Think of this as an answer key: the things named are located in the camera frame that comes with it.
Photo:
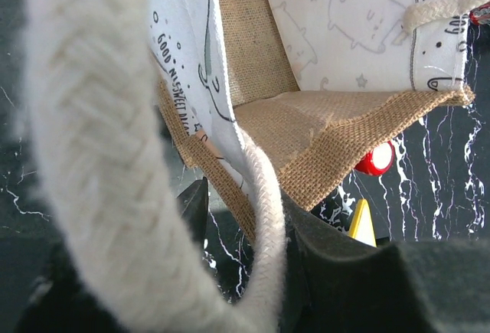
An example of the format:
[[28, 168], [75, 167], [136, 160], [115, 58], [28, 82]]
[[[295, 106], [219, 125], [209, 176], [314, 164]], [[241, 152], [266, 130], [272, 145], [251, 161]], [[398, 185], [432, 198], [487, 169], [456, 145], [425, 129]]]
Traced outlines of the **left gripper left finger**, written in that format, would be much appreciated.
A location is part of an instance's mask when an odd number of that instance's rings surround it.
[[[177, 196], [181, 218], [194, 244], [205, 251], [209, 218], [206, 177], [191, 183]], [[78, 276], [64, 242], [51, 244], [43, 268], [34, 281], [16, 332], [127, 332], [90, 294]]]

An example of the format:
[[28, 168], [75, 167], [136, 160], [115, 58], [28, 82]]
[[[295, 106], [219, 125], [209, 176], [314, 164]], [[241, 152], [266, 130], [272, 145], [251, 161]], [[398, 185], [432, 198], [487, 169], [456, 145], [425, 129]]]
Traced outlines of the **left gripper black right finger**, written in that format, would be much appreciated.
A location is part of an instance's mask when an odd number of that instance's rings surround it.
[[489, 243], [368, 246], [283, 198], [284, 332], [487, 332]]

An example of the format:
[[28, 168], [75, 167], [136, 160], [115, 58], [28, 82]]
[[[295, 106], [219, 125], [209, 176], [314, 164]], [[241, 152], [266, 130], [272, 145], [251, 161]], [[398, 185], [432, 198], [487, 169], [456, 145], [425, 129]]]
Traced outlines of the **brown canvas bag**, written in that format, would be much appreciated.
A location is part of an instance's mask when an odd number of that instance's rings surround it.
[[[24, 0], [33, 156], [83, 286], [131, 332], [276, 332], [283, 198], [312, 209], [465, 106], [489, 0]], [[177, 196], [209, 183], [205, 251]]]

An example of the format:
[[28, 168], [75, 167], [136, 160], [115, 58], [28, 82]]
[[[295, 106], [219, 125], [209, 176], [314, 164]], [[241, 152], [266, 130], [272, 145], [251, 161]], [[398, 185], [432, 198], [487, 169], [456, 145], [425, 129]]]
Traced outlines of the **red can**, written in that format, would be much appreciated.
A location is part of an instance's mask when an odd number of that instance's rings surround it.
[[487, 2], [469, 13], [469, 19], [474, 25], [489, 25], [490, 24], [490, 3]]

